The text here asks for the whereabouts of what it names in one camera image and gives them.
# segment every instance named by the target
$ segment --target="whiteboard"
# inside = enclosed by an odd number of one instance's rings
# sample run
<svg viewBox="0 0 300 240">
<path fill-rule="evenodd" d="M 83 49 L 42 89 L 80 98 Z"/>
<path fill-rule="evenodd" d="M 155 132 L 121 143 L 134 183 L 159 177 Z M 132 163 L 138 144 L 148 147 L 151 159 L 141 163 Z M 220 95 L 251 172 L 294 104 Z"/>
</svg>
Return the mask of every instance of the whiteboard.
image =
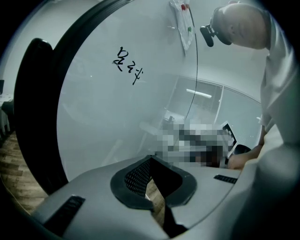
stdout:
<svg viewBox="0 0 300 240">
<path fill-rule="evenodd" d="M 75 55 L 60 93 L 57 141 L 68 180 L 154 154 L 168 106 L 180 101 L 176 85 L 191 74 L 196 84 L 196 72 L 195 38 L 185 56 L 169 0 L 132 1 L 100 23 Z M 182 100 L 184 117 L 192 100 L 193 94 Z"/>
</svg>

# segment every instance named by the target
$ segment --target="person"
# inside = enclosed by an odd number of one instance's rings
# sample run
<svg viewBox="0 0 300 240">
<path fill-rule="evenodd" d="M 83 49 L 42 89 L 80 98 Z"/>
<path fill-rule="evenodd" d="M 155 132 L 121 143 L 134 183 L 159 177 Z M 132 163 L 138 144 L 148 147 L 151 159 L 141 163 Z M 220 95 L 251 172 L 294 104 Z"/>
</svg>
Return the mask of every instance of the person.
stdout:
<svg viewBox="0 0 300 240">
<path fill-rule="evenodd" d="M 261 84 L 262 131 L 259 144 L 250 152 L 233 155 L 228 168 L 242 169 L 251 159 L 283 143 L 272 116 L 278 116 L 280 96 L 287 86 L 299 78 L 299 68 L 292 46 L 271 14 L 249 4 L 230 1 L 215 9 L 210 27 L 221 42 L 253 49 L 268 49 L 266 68 Z"/>
</svg>

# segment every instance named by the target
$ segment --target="fluorescent light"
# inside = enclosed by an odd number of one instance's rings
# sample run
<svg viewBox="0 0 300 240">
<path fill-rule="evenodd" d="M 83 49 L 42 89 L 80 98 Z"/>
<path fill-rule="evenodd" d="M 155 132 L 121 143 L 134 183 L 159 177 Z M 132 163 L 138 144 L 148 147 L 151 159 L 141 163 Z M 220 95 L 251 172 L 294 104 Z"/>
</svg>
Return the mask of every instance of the fluorescent light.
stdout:
<svg viewBox="0 0 300 240">
<path fill-rule="evenodd" d="M 194 93 L 194 94 L 198 94 L 198 95 L 201 95 L 203 97 L 206 97 L 206 98 L 211 98 L 211 95 L 208 95 L 208 94 L 205 94 L 203 92 L 197 92 L 197 91 L 193 91 L 191 89 L 187 89 L 187 92 L 191 92 L 191 93 Z"/>
</svg>

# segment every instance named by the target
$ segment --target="wall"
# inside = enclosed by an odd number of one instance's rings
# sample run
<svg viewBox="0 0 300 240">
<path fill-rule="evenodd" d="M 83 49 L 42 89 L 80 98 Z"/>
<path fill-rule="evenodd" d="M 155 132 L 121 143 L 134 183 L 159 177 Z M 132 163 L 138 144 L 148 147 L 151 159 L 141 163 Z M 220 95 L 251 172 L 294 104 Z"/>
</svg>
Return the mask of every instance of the wall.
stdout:
<svg viewBox="0 0 300 240">
<path fill-rule="evenodd" d="M 196 28 L 198 46 L 198 79 L 226 85 L 260 101 L 260 85 L 263 79 L 267 50 L 253 50 L 235 45 L 222 44 L 217 37 L 215 45 L 206 45 L 199 28 L 210 23 L 215 8 L 226 5 L 229 0 L 190 0 Z M 257 5 L 252 1 L 243 1 Z M 185 76 L 195 77 L 195 70 Z"/>
<path fill-rule="evenodd" d="M 27 24 L 23 24 L 1 59 L 0 78 L 5 80 L 3 93 L 14 93 L 15 80 L 23 55 L 34 38 L 42 38 L 54 48 L 68 28 L 97 0 L 61 0 L 44 4 Z"/>
</svg>

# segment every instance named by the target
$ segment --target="white shirt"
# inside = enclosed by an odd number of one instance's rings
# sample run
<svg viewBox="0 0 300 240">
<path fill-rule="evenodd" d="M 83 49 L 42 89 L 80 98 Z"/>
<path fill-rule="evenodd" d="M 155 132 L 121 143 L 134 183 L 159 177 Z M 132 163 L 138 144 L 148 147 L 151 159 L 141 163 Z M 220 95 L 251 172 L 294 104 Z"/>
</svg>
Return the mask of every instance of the white shirt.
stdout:
<svg viewBox="0 0 300 240">
<path fill-rule="evenodd" d="M 300 141 L 300 71 L 294 50 L 273 17 L 270 53 L 261 85 L 265 131 L 276 124 L 283 142 Z"/>
</svg>

